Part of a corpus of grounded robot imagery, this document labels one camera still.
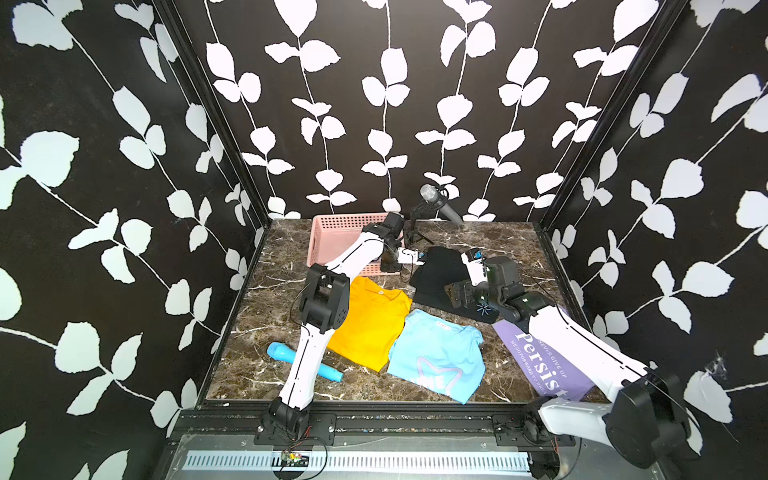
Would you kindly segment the black t-shirt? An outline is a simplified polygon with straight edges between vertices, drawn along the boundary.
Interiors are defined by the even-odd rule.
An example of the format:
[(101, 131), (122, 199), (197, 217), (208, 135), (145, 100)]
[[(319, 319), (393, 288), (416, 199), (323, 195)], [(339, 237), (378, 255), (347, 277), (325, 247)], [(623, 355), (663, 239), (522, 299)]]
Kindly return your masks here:
[(478, 303), (470, 297), (467, 306), (454, 306), (446, 292), (447, 286), (458, 284), (472, 288), (466, 265), (461, 253), (445, 247), (431, 247), (423, 256), (423, 264), (409, 281), (415, 288), (413, 300), (421, 305), (465, 317), (477, 322), (493, 324), (499, 319), (499, 312), (490, 306)]

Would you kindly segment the yellow t-shirt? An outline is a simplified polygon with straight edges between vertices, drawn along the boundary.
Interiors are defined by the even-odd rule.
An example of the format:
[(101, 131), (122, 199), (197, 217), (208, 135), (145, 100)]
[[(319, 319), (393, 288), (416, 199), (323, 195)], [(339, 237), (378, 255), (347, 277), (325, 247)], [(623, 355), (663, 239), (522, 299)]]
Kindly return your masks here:
[(402, 333), (411, 307), (406, 292), (384, 289), (368, 277), (355, 278), (348, 315), (331, 337), (328, 349), (380, 372), (389, 361), (389, 351)]

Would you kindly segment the pink perforated plastic basket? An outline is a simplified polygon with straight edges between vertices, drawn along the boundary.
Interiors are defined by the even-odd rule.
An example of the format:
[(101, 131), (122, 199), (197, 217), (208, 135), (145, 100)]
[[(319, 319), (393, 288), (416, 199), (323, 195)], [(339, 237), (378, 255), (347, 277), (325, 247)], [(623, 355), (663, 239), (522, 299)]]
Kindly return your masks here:
[(399, 213), (318, 215), (313, 219), (307, 266), (326, 266), (350, 279), (394, 275), (404, 218)]

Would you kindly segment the light blue t-shirt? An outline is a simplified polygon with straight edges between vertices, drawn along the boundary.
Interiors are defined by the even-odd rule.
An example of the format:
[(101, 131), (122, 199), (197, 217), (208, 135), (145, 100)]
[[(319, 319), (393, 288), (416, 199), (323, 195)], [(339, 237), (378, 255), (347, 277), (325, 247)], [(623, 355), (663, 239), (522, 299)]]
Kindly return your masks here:
[(387, 373), (467, 403), (479, 388), (486, 368), (473, 326), (462, 326), (414, 310), (389, 352)]

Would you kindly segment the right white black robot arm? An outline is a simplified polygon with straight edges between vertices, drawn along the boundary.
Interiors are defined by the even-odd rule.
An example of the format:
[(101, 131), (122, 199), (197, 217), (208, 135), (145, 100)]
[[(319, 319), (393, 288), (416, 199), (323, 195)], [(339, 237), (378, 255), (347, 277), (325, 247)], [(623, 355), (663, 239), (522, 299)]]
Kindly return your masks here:
[(639, 468), (686, 445), (691, 426), (676, 375), (624, 355), (573, 321), (548, 296), (526, 290), (510, 258), (486, 259), (471, 249), (461, 261), (467, 279), (444, 288), (453, 306), (497, 311), (561, 354), (608, 400), (595, 404), (550, 395), (529, 403), (523, 424), (533, 441), (557, 435), (591, 440), (612, 447)]

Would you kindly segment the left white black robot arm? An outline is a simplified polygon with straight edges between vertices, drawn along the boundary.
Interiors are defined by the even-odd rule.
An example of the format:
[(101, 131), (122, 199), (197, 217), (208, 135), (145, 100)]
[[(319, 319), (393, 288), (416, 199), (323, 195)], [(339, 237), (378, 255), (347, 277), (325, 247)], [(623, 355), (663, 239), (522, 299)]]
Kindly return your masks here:
[(307, 431), (316, 377), (333, 333), (348, 316), (352, 281), (385, 253), (399, 259), (404, 225), (401, 214), (389, 213), (384, 220), (364, 226), (354, 243), (333, 260), (309, 267), (297, 296), (300, 338), (296, 355), (268, 409), (269, 423), (290, 440), (301, 439)]

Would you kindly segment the purple folded t-shirt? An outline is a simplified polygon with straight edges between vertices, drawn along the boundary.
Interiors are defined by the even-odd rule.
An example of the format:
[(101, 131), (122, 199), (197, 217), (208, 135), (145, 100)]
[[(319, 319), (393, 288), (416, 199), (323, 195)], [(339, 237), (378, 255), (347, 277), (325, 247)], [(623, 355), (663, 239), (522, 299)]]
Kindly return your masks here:
[(595, 384), (554, 348), (500, 319), (492, 325), (540, 396), (580, 401)]

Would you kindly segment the grey microphone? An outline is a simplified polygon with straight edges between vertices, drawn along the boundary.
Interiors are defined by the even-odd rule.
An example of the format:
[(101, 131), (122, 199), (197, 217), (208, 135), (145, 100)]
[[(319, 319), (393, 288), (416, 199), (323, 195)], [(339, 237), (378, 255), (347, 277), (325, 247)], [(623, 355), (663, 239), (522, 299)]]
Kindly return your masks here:
[(423, 208), (427, 212), (440, 213), (457, 226), (464, 224), (462, 217), (448, 204), (448, 191), (441, 186), (424, 184), (419, 190)]

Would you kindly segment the small circuit board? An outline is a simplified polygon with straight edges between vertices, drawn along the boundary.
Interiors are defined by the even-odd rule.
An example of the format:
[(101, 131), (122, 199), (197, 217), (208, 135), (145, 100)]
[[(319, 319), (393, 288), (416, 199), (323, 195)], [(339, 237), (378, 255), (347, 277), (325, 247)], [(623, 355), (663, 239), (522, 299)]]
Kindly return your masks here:
[(281, 452), (277, 457), (277, 468), (306, 468), (309, 466), (310, 457), (302, 452)]

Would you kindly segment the white perforated vent strip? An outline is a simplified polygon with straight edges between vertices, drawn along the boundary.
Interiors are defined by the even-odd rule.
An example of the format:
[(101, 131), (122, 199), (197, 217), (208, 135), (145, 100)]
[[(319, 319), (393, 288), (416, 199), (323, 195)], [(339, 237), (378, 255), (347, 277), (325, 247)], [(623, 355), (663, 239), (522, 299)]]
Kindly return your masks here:
[(224, 472), (366, 472), (408, 474), (529, 475), (523, 452), (313, 451), (306, 468), (277, 468), (279, 451), (192, 450), (181, 470)]

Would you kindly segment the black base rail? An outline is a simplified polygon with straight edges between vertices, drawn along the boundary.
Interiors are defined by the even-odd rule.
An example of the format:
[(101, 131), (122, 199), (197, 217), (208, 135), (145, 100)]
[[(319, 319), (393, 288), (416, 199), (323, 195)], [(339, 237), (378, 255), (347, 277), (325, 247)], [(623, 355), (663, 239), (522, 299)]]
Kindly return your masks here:
[(571, 442), (580, 437), (626, 447), (635, 453), (651, 444), (649, 405), (567, 402), (540, 397), (527, 404), (445, 402), (313, 402), (303, 410), (280, 400), (209, 402), (182, 412), (168, 447), (191, 435), (242, 435), (247, 443), (283, 446), (308, 436), (333, 444), (343, 435), (489, 435), (501, 446), (544, 449), (549, 435)]

